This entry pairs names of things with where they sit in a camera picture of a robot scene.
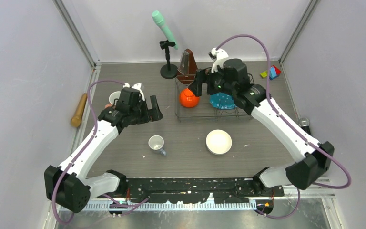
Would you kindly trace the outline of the orange bowl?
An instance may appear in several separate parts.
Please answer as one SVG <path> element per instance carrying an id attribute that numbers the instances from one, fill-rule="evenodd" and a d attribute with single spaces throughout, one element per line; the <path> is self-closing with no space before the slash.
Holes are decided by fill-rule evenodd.
<path id="1" fill-rule="evenodd" d="M 180 92 L 179 102 L 183 107 L 193 108 L 199 104 L 200 98 L 196 97 L 191 90 L 185 88 Z"/>

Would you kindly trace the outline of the grey printed mug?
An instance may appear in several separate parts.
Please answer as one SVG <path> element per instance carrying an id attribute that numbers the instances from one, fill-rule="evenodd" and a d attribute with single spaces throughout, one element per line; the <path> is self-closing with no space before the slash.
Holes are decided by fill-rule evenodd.
<path id="1" fill-rule="evenodd" d="M 151 136 L 148 140 L 148 146 L 154 152 L 160 153 L 163 156 L 167 155 L 164 149 L 164 139 L 160 135 Z"/>

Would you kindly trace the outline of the blue dotted plate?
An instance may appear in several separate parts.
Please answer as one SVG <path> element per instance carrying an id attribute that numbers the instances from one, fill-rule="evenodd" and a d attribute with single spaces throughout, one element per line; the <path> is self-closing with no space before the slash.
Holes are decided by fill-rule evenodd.
<path id="1" fill-rule="evenodd" d="M 224 93 L 210 95 L 209 102 L 214 108 L 220 110 L 231 110 L 236 108 L 232 97 Z"/>

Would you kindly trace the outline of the pink floral mug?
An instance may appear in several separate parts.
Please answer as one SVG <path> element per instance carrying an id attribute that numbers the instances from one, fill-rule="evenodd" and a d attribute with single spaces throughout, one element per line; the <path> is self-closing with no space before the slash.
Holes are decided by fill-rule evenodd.
<path id="1" fill-rule="evenodd" d="M 106 104 L 104 108 L 114 106 L 116 104 L 117 100 L 120 97 L 120 93 L 121 93 L 120 91 L 116 91 L 116 92 L 111 93 L 110 96 L 109 96 L 109 103 Z"/>

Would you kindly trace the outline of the white bowl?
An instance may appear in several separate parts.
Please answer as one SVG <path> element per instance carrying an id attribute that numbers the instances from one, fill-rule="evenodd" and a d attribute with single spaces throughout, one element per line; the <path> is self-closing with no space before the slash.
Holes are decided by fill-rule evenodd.
<path id="1" fill-rule="evenodd" d="M 232 147 L 232 138 L 224 130 L 216 129 L 208 133 L 206 147 L 214 155 L 226 154 Z"/>

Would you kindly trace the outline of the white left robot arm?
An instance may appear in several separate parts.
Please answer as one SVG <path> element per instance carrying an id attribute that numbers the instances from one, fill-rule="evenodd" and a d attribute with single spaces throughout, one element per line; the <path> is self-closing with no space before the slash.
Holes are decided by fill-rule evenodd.
<path id="1" fill-rule="evenodd" d="M 47 167 L 44 172 L 47 198 L 79 213 L 92 198 L 110 193 L 123 197 L 128 186 L 126 175 L 115 170 L 91 178 L 87 174 L 125 128 L 163 119 L 156 96 L 150 96 L 149 100 L 151 108 L 136 86 L 123 88 L 115 104 L 101 111 L 94 128 L 78 148 L 59 166 Z"/>

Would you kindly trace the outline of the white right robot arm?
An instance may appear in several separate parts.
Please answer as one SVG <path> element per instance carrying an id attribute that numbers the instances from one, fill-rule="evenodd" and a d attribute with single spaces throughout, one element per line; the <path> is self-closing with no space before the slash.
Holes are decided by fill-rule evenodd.
<path id="1" fill-rule="evenodd" d="M 202 95 L 202 85 L 207 85 L 207 94 L 224 93 L 232 97 L 235 105 L 263 124 L 287 149 L 293 164 L 281 167 L 267 167 L 253 179 L 253 190 L 265 196 L 272 187 L 292 184 L 306 190 L 330 167 L 330 161 L 320 151 L 334 153 L 328 141 L 323 144 L 310 136 L 281 109 L 274 99 L 268 99 L 266 89 L 251 83 L 247 66 L 240 59 L 229 59 L 218 67 L 198 69 L 189 90 L 197 97 Z"/>

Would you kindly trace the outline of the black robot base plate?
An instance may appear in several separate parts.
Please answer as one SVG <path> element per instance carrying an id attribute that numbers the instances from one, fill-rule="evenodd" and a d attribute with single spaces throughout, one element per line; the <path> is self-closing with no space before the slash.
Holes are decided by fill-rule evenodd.
<path id="1" fill-rule="evenodd" d="M 184 204 L 214 202 L 243 203 L 246 198 L 283 197 L 281 186 L 262 188 L 250 178 L 129 178 L 122 187 L 108 193 L 112 198 L 123 198 L 139 203 Z"/>

